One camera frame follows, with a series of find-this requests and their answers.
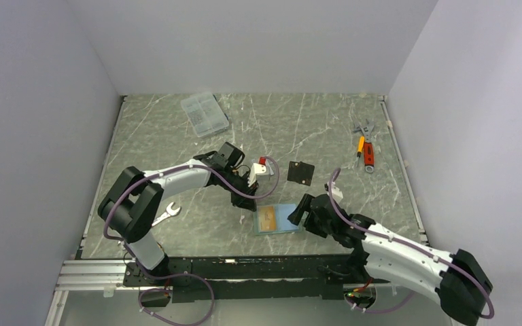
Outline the green card holder wallet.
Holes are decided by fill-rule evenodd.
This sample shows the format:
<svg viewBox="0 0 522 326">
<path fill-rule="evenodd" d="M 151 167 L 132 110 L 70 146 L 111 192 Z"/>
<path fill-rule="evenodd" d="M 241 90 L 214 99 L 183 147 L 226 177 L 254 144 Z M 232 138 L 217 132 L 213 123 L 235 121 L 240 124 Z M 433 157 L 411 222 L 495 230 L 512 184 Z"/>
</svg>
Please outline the green card holder wallet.
<svg viewBox="0 0 522 326">
<path fill-rule="evenodd" d="M 295 226 L 288 221 L 288 215 L 296 208 L 296 204 L 275 204 L 275 205 L 266 205 L 266 206 L 273 206 L 275 208 L 277 230 L 274 232 L 260 232 L 259 231 L 259 229 L 258 229 L 258 210 L 260 207 L 263 207 L 263 206 L 258 206 L 257 211 L 254 214 L 254 232 L 257 235 L 294 233 L 294 232 L 300 231 L 299 226 Z"/>
</svg>

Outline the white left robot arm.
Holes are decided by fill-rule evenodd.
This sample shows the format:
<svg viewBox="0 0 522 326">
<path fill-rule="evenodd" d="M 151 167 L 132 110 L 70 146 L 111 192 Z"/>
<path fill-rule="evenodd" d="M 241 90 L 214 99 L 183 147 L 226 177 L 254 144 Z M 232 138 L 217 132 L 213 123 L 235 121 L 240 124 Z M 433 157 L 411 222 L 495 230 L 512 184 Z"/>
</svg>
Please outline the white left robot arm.
<svg viewBox="0 0 522 326">
<path fill-rule="evenodd" d="M 169 275 L 169 257 L 151 229 L 160 203 L 190 189 L 220 186 L 230 192 L 230 202 L 240 209 L 256 209 L 258 182 L 253 168 L 239 173 L 245 154 L 230 143 L 217 151 L 194 156 L 183 164 L 160 170 L 125 168 L 102 199 L 97 215 L 103 231 L 116 232 L 142 266 L 141 276 L 151 285 Z"/>
</svg>

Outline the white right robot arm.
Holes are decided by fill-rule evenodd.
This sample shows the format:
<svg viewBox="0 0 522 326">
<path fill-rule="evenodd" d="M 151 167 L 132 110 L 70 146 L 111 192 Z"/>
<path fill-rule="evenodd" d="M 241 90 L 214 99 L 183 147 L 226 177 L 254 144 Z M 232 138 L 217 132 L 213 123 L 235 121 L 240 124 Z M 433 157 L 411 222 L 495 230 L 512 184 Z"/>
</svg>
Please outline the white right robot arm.
<svg viewBox="0 0 522 326">
<path fill-rule="evenodd" d="M 473 254 L 433 249 L 361 214 L 349 214 L 329 195 L 305 194 L 288 221 L 351 249 L 345 269 L 356 282 L 386 280 L 436 302 L 463 325 L 494 316 L 491 281 Z"/>
</svg>

